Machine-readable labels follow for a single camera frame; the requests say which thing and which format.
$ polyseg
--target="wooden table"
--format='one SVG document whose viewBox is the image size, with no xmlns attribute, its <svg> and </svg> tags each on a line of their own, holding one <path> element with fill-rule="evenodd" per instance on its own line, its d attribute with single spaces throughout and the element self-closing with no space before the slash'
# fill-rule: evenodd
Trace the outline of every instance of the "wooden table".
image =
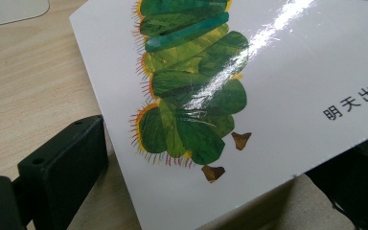
<svg viewBox="0 0 368 230">
<path fill-rule="evenodd" d="M 69 22 L 84 2 L 51 0 L 44 15 L 0 26 L 0 175 L 14 180 L 24 157 L 72 122 L 101 113 Z M 112 148 L 109 160 L 70 229 L 140 228 Z M 300 180 L 254 200 L 220 226 L 272 224 L 291 188 L 315 190 L 307 178 Z"/>
</svg>

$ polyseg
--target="screw hole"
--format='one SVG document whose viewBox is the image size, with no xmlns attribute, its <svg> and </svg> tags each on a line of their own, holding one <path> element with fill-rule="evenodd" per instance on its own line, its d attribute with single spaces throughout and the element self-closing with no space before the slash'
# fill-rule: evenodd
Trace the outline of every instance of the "screw hole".
<svg viewBox="0 0 368 230">
<path fill-rule="evenodd" d="M 37 159 L 33 160 L 34 165 L 40 165 L 43 162 L 44 162 L 43 158 L 37 158 Z"/>
</svg>

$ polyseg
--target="white book cover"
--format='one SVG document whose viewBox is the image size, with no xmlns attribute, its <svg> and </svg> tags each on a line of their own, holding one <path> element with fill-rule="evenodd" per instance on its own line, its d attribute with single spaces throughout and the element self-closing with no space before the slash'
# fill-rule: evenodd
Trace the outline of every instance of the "white book cover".
<svg viewBox="0 0 368 230">
<path fill-rule="evenodd" d="M 368 139 L 368 1 L 90 0 L 71 23 L 143 229 L 197 228 Z"/>
</svg>

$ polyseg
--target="caterpillar body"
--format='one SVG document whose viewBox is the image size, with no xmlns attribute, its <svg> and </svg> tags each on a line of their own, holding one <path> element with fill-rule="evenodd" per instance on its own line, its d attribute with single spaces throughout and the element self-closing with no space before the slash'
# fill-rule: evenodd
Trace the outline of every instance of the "caterpillar body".
<svg viewBox="0 0 368 230">
<path fill-rule="evenodd" d="M 246 92 L 240 82 L 248 41 L 230 32 L 228 0 L 141 0 L 136 36 L 150 101 L 133 121 L 139 151 L 208 165 L 235 127 Z"/>
</svg>

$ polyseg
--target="chinese character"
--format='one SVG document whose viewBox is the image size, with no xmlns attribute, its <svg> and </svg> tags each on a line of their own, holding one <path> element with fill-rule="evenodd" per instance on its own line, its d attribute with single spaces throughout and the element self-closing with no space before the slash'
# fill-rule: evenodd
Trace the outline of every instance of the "chinese character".
<svg viewBox="0 0 368 230">
<path fill-rule="evenodd" d="M 358 94 L 362 97 L 362 99 L 366 102 L 368 102 L 368 87 L 367 87 L 367 90 L 362 88 L 362 93 L 359 92 Z"/>
<path fill-rule="evenodd" d="M 361 106 L 360 103 L 354 103 L 355 100 L 356 99 L 353 99 L 352 97 L 347 97 L 346 99 L 342 100 L 341 103 L 342 106 L 348 105 L 348 112 L 350 112 L 354 106 Z"/>
<path fill-rule="evenodd" d="M 336 115 L 338 115 L 337 117 L 342 117 L 342 113 L 334 105 L 325 110 L 324 114 L 333 121 L 336 119 Z"/>
</svg>

